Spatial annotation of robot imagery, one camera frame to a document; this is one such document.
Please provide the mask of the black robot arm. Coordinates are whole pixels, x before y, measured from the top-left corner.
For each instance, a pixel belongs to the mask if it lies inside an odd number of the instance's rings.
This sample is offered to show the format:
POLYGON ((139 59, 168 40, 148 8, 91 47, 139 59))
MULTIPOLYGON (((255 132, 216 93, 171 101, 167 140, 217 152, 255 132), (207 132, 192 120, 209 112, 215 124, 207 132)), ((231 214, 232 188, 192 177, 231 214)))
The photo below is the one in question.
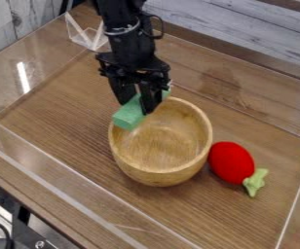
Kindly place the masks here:
POLYGON ((140 94, 145 115, 164 101, 163 91, 171 88, 171 65, 156 56, 156 35, 152 18, 143 10, 147 0, 92 0, 104 20, 104 31, 112 50, 96 55, 101 75, 109 79, 115 95, 125 105, 140 94))

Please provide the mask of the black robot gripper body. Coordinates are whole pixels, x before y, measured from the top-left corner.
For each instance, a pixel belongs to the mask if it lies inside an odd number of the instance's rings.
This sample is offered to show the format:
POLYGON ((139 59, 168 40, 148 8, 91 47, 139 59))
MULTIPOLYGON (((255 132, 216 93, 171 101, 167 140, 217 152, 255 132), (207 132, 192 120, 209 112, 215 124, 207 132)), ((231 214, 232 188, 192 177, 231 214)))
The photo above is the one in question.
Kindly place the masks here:
POLYGON ((101 74, 108 78, 129 77, 135 84, 143 81, 156 84, 163 90, 171 88, 171 65, 156 56, 156 34, 152 27, 119 27, 105 29, 112 50, 100 53, 101 74))

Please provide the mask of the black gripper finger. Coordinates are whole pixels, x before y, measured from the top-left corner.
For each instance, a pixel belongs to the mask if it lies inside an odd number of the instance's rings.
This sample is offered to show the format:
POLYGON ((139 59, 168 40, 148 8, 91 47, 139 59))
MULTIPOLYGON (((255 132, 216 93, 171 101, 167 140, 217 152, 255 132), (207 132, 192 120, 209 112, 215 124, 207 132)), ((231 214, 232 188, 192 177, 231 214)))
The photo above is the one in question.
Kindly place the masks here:
POLYGON ((156 110, 163 102, 163 89, 156 84, 147 81, 143 81, 139 86, 141 90, 140 103, 143 113, 148 115, 156 110))
POLYGON ((121 105, 125 105, 137 94, 135 81, 129 77, 113 77, 109 79, 111 87, 121 105))

